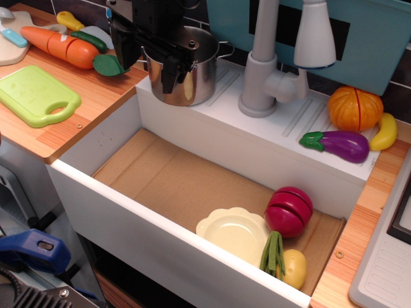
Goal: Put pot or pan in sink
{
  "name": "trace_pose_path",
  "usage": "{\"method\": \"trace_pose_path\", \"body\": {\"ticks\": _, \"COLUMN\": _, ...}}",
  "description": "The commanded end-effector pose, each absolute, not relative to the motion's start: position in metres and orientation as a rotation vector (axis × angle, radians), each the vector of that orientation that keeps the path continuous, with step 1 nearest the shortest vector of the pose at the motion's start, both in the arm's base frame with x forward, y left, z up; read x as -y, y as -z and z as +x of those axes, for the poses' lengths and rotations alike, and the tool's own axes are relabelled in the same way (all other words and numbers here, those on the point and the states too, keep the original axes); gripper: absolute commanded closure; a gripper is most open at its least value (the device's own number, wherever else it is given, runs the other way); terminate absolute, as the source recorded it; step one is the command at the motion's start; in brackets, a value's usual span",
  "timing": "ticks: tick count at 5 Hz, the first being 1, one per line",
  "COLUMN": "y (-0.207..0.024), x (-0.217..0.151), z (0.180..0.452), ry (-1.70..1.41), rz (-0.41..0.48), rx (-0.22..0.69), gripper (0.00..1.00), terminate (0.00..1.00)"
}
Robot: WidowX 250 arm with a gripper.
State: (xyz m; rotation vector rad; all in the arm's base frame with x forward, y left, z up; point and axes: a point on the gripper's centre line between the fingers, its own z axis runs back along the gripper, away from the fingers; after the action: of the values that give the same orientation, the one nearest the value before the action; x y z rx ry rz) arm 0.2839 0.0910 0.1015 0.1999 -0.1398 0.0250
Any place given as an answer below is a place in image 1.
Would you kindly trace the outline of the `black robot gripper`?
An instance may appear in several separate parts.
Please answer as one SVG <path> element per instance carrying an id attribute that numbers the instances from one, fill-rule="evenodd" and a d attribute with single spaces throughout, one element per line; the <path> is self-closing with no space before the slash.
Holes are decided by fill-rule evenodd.
<path id="1" fill-rule="evenodd" d="M 149 49 L 165 58 L 161 71 L 162 93 L 171 94 L 192 71 L 199 44 L 185 30 L 184 1 L 107 1 L 112 43 L 124 70 Z"/>

